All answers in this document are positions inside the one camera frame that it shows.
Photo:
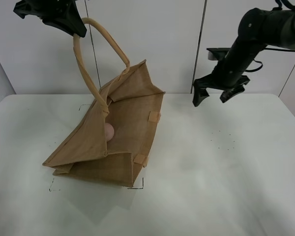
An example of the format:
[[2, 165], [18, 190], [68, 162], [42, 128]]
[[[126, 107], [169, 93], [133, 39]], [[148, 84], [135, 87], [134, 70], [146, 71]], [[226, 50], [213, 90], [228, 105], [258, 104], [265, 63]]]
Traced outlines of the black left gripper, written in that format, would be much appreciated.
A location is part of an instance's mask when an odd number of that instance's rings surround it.
[[15, 4], [13, 12], [22, 19], [27, 15], [43, 18], [44, 24], [71, 36], [85, 37], [87, 33], [77, 6], [70, 0], [21, 0]]

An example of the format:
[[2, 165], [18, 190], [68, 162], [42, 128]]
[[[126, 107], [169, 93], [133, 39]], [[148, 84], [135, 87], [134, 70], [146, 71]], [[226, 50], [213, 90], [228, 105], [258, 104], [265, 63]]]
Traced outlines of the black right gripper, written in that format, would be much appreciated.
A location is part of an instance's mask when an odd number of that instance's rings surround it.
[[222, 92], [220, 96], [222, 103], [243, 93], [244, 86], [250, 82], [250, 79], [242, 74], [256, 57], [255, 50], [245, 47], [207, 48], [207, 50], [218, 60], [218, 63], [210, 76], [204, 76], [194, 81], [192, 103], [195, 107], [198, 107], [204, 99], [209, 97], [207, 88], [217, 90], [221, 90], [221, 87], [230, 88]]

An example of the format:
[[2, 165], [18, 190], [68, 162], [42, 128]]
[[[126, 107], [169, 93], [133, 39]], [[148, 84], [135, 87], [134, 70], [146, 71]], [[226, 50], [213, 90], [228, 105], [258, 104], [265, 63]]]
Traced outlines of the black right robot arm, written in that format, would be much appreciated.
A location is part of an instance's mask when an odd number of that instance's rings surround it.
[[246, 12], [230, 48], [207, 49], [208, 58], [217, 61], [217, 65], [210, 74], [193, 82], [195, 107], [209, 97], [207, 89], [222, 91], [222, 103], [243, 93], [250, 81], [245, 73], [262, 68], [248, 69], [259, 52], [295, 52], [295, 5], [287, 0], [276, 3], [278, 6], [271, 11], [253, 8]]

